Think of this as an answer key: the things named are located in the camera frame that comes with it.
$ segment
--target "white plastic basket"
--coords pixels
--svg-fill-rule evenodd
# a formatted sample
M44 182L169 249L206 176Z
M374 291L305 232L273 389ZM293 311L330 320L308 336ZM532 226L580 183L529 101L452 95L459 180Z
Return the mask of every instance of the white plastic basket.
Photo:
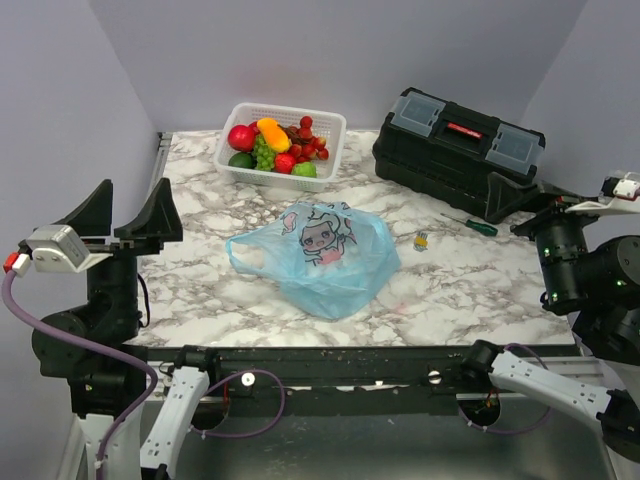
M229 159L238 153L227 142L229 131L236 125L249 125L264 117L275 119L283 127L299 125L300 119L309 115L313 119L311 130L316 137L327 139L328 160L314 160L317 169L317 178L285 175L275 172L261 172L247 168L229 166ZM237 105L224 125L224 130L216 147L213 162L218 171L230 175L237 182L256 183L270 187L288 188L291 190L305 190L309 192L321 192L332 182L340 167L342 148L347 129L347 120L338 113L318 112L293 107L280 107L276 105L262 105L259 103L241 103Z

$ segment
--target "gray floor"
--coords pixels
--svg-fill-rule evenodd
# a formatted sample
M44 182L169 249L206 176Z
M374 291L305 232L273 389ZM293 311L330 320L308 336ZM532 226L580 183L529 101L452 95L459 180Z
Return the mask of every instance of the gray floor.
M503 400L499 426L524 426L539 404ZM159 404L145 411L143 433ZM236 419L248 431L263 419ZM603 446L586 427L554 412L541 429L499 437L467 428L458 417L428 415L284 418L247 440L202 440L189 434L176 480L573 480L614 479Z

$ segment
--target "yellow mango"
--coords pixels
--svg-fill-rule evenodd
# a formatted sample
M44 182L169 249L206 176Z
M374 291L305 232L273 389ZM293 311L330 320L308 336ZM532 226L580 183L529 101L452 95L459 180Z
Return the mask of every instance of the yellow mango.
M263 118L258 120L256 126L258 127L258 130L260 130L260 133L264 137L264 141L267 142L267 145L271 150L282 153L286 152L289 150L289 147L291 147L289 137L273 118Z

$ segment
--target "table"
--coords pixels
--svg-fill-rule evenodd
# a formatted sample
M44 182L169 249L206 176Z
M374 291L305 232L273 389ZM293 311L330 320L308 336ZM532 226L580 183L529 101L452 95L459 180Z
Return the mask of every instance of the table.
M375 175L377 132L347 133L338 179L311 194L230 183L215 170L219 132L174 134L164 176L184 225L184 241L145 257L141 274L151 325L133 343L146 346L339 347L573 344L566 318L542 310L544 290L535 246L509 233L517 213L486 238L440 213L466 218L428 195ZM237 274L227 238L275 221L298 201L347 202L384 218L402 267L377 298L351 317L330 322L287 303L270 280ZM429 246L413 248L416 233Z

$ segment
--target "black toolbox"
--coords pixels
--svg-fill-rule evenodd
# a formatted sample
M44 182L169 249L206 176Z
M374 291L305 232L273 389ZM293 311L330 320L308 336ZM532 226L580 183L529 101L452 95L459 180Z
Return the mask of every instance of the black toolbox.
M510 192L532 185L544 147L539 132L409 88L385 118L373 155L379 177L500 223L521 209L511 201L521 194Z

